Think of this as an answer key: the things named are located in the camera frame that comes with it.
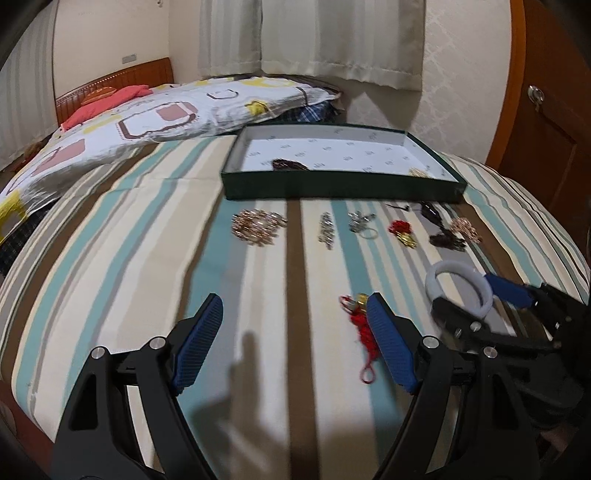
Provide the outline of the red knot gold pendant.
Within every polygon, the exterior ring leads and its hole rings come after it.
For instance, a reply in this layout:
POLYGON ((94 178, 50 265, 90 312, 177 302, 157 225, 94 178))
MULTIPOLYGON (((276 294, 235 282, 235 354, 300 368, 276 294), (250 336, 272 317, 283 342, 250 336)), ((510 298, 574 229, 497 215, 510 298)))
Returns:
POLYGON ((372 329, 370 329, 367 302, 367 294, 358 294, 356 297, 349 295, 339 296, 339 303, 343 310, 349 315, 349 320, 356 327, 359 341, 365 349, 366 360, 360 372, 360 379, 363 384, 370 385, 375 382, 377 375, 374 369, 374 363, 380 358, 380 349, 372 329))

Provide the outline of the white patterned quilt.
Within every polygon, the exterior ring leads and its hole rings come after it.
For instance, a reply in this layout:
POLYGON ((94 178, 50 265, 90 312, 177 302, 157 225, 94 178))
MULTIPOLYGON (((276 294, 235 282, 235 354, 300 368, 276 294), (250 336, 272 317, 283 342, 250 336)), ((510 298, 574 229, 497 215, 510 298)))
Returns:
POLYGON ((1 193, 1 237, 97 166, 151 143, 208 137, 335 101, 339 90, 281 77, 232 77, 156 87, 69 130, 58 129, 1 193))

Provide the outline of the red rose gold charm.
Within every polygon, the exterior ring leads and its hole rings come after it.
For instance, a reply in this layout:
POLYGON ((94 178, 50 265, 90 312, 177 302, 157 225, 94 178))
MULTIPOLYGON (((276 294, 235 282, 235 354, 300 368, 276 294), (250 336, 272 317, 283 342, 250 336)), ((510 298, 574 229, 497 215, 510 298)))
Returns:
POLYGON ((417 247, 417 241, 409 222, 404 220, 394 220, 389 227, 389 232, 392 233, 404 246, 408 248, 417 247))

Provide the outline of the striped bed cover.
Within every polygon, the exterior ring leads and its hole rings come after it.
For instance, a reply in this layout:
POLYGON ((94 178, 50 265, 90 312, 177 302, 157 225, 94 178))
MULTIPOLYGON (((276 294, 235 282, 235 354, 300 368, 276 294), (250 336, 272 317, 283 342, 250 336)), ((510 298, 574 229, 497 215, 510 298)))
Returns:
POLYGON ((273 245, 231 233, 243 209, 222 193, 231 137, 166 142, 81 178, 25 244, 1 287, 1 418, 47 465, 90 350, 134 350, 192 316, 208 294, 224 317, 197 381, 180 396, 221 479, 369 479, 408 396, 366 355, 339 296, 380 292, 438 333, 424 282, 450 257, 413 207, 361 200, 260 201, 287 218, 273 245), (322 212, 332 250, 318 241, 322 212), (416 235, 405 247, 390 224, 416 235))

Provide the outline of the gold pearl rhinestone brooch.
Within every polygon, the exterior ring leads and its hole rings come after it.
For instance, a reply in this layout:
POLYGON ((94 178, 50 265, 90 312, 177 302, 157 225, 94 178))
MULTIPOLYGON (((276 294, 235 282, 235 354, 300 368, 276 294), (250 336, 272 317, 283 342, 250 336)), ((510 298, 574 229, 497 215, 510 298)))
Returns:
POLYGON ((276 212, 245 209, 232 215, 231 233, 249 245, 273 245, 280 229, 287 227, 287 218, 276 212))

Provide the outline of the wall socket plate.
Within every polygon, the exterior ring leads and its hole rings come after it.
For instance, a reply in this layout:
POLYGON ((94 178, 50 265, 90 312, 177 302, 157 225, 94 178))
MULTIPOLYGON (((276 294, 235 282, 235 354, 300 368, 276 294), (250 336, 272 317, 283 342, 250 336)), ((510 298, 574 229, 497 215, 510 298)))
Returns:
POLYGON ((135 54, 127 55, 121 59, 121 63, 122 64, 132 63, 132 62, 135 62, 136 59, 137 59, 137 57, 135 54))

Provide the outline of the dark green tray box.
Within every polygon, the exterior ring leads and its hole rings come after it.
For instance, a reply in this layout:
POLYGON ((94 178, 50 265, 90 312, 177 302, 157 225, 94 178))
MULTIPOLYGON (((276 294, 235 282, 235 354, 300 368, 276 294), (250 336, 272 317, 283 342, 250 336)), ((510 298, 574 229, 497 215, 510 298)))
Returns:
POLYGON ((467 182, 411 133, 360 125, 242 129, 221 169, 229 200, 367 199, 457 204, 467 182))

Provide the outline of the blue plaid blanket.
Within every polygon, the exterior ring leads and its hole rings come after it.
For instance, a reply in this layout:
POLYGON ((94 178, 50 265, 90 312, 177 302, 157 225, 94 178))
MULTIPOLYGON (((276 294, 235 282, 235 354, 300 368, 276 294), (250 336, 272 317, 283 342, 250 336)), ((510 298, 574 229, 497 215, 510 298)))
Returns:
POLYGON ((341 109, 327 101, 288 110, 280 114, 279 117, 270 120, 270 123, 334 123, 341 114, 341 109))

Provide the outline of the red pillow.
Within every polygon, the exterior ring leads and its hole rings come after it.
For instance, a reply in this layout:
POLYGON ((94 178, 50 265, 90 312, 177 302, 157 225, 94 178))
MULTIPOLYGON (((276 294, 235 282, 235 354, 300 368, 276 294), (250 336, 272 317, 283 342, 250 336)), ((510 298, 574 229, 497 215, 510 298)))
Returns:
POLYGON ((61 129, 68 131, 75 126, 90 120, 107 110, 113 109, 135 98, 140 98, 152 94, 152 90, 147 85, 130 85, 110 93, 100 96, 97 100, 87 102, 81 105, 70 117, 62 124, 61 129))

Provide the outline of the wooden headboard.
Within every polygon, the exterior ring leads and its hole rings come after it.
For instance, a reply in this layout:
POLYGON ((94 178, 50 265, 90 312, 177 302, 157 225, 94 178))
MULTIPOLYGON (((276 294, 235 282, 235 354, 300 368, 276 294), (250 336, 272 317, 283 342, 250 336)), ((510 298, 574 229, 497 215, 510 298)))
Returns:
POLYGON ((168 57, 121 69, 87 82, 59 96, 55 100, 57 121, 62 124, 81 106, 87 95, 102 87, 120 89, 129 85, 141 84, 148 87, 157 87, 173 82, 173 70, 168 57))

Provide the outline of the silver rhinestone bar brooch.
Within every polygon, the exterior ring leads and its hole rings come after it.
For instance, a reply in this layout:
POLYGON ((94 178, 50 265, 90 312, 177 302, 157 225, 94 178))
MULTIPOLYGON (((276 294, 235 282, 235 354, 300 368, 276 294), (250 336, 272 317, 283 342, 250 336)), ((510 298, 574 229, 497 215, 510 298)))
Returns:
POLYGON ((332 217, 329 212, 322 212, 320 217, 320 227, 318 227, 318 241, 332 250, 335 239, 335 226, 332 222, 332 217))

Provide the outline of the left striped curtain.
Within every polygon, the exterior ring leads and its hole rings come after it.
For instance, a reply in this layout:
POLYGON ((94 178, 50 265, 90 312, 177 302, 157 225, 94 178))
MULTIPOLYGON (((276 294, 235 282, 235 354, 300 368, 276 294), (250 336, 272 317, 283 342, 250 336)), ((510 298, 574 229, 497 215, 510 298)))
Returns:
POLYGON ((53 41, 59 3, 34 17, 1 69, 1 167, 57 129, 53 41))

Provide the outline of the cream window curtain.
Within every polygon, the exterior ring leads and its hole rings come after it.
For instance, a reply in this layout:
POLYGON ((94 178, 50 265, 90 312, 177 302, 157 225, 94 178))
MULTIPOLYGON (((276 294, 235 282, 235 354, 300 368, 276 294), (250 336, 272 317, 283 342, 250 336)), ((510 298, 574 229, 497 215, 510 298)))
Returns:
POLYGON ((422 87, 426 4, 396 0, 203 1, 202 76, 263 72, 422 87))

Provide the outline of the wooden cabinet door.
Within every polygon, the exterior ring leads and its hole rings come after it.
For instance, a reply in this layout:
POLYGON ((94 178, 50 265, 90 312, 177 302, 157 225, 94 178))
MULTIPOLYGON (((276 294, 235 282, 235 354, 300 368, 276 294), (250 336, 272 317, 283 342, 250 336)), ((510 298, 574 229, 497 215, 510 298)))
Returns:
POLYGON ((524 186, 590 252, 590 68, 541 1, 513 1, 504 103, 486 163, 524 186), (527 90, 545 94, 539 112, 527 90))

